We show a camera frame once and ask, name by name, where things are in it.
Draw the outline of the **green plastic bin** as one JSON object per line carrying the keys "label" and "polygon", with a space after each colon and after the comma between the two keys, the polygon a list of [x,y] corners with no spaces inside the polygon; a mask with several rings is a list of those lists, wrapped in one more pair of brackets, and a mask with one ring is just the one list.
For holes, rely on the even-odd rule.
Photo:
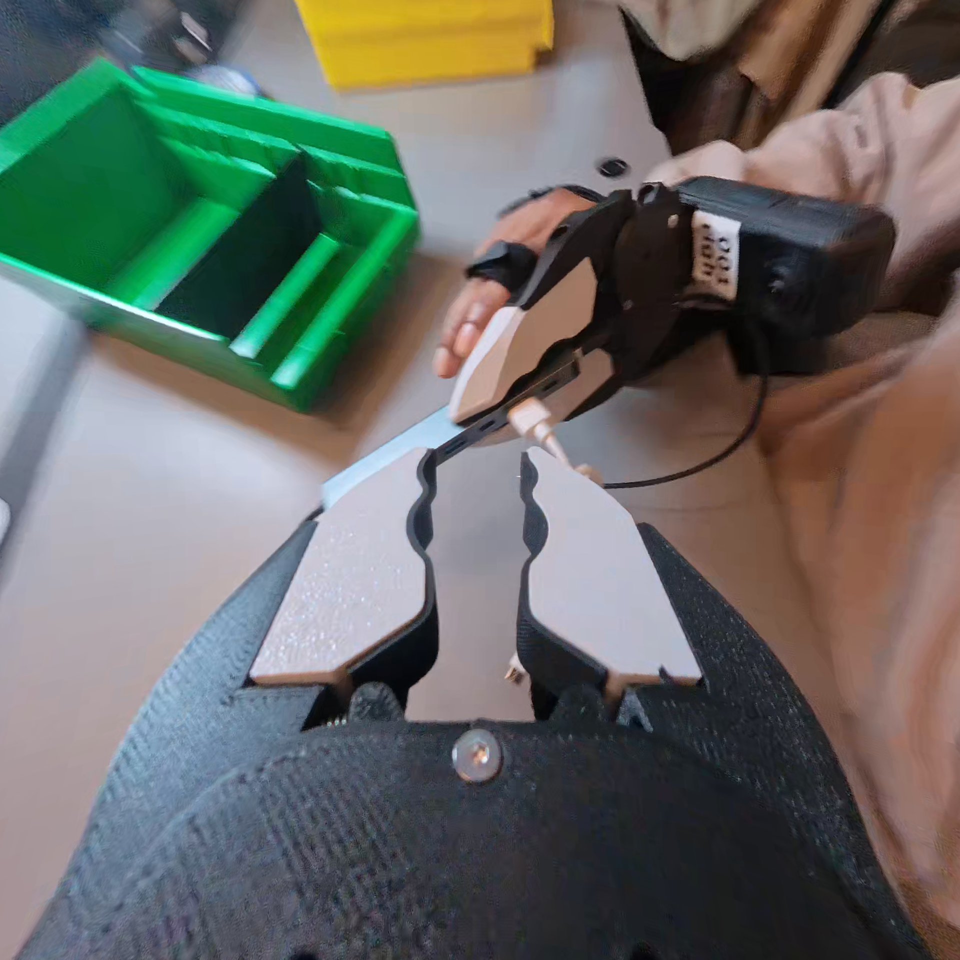
{"label": "green plastic bin", "polygon": [[[156,314],[297,152],[321,232],[241,333]],[[93,330],[299,412],[421,234],[387,131],[102,58],[2,128],[1,208],[4,276]]]}

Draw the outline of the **black bin divider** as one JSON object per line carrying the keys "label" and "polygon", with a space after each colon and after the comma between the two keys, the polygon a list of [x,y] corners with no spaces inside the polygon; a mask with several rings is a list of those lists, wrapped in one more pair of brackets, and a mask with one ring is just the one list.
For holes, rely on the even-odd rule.
{"label": "black bin divider", "polygon": [[298,151],[152,311],[233,341],[322,231]]}

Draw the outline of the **person's beige hoodie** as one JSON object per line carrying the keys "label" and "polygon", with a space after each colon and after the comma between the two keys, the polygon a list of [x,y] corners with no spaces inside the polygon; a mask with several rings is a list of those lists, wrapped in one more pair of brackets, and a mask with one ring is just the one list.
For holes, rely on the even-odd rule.
{"label": "person's beige hoodie", "polygon": [[925,337],[782,387],[760,443],[882,865],[958,958],[958,296]]}

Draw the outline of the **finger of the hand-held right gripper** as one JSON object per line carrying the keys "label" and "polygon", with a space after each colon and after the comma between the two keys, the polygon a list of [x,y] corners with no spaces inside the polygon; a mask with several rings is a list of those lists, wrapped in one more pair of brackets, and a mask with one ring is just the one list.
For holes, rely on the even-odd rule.
{"label": "finger of the hand-held right gripper", "polygon": [[614,359],[603,348],[577,358],[577,373],[549,394],[553,423],[565,423],[603,403],[618,390]]}
{"label": "finger of the hand-held right gripper", "polygon": [[456,379],[448,403],[451,423],[466,426],[514,405],[546,355],[589,327],[597,285],[594,266],[584,258],[533,305],[498,310]]}

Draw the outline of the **yellow plastic bin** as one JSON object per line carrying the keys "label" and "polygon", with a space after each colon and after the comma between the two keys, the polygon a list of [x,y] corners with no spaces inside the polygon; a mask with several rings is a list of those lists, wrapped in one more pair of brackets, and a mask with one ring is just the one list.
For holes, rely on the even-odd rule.
{"label": "yellow plastic bin", "polygon": [[554,45],[551,1],[297,1],[328,85],[376,90],[513,77]]}

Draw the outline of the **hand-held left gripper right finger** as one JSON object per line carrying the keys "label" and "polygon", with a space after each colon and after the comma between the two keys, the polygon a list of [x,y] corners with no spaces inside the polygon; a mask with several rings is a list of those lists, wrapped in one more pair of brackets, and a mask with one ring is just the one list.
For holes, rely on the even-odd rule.
{"label": "hand-held left gripper right finger", "polygon": [[643,538],[606,489],[540,448],[521,455],[523,563],[516,660],[534,713],[587,687],[609,708],[633,687],[704,684]]}

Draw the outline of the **grey usb hub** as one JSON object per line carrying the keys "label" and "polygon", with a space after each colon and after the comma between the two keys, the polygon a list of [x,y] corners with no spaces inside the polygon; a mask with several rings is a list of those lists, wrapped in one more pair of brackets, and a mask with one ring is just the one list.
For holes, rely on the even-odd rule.
{"label": "grey usb hub", "polygon": [[533,380],[522,389],[511,389],[505,400],[485,414],[477,414],[466,424],[457,424],[450,417],[448,406],[426,415],[420,421],[379,445],[347,468],[328,478],[322,485],[320,505],[311,515],[317,518],[329,510],[353,488],[402,459],[413,450],[436,453],[439,464],[471,447],[507,440],[511,429],[509,411],[527,400],[544,402],[558,390],[573,383],[581,374],[583,356],[580,351],[562,355],[558,360],[537,370]]}

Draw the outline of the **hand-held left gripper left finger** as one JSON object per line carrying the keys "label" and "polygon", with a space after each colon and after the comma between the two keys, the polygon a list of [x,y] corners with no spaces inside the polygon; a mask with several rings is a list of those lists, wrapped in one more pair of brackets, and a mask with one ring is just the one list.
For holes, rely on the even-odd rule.
{"label": "hand-held left gripper left finger", "polygon": [[435,495],[435,452],[414,447],[324,507],[250,667],[254,685],[324,686],[346,702],[379,683],[406,706],[439,652]]}

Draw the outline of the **person's right hand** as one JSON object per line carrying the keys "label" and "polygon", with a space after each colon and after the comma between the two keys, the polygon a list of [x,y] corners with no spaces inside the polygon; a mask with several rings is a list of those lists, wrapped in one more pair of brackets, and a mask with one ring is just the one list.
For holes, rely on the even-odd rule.
{"label": "person's right hand", "polygon": [[[566,188],[555,188],[539,198],[528,199],[501,216],[474,251],[485,255],[498,242],[515,243],[539,255],[559,224],[570,215],[589,210],[592,198],[579,196]],[[491,279],[470,278],[448,307],[437,348],[433,370],[438,378],[454,378],[474,350],[482,332],[510,292]]]}

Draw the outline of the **person's right forearm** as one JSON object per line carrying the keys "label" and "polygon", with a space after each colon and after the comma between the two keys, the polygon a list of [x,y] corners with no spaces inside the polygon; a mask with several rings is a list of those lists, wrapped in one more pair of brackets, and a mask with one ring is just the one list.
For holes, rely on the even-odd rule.
{"label": "person's right forearm", "polygon": [[676,186],[698,176],[882,208],[896,240],[879,309],[939,314],[958,328],[958,78],[920,88],[879,74],[838,108],[788,121],[754,149],[714,141],[645,180]]}

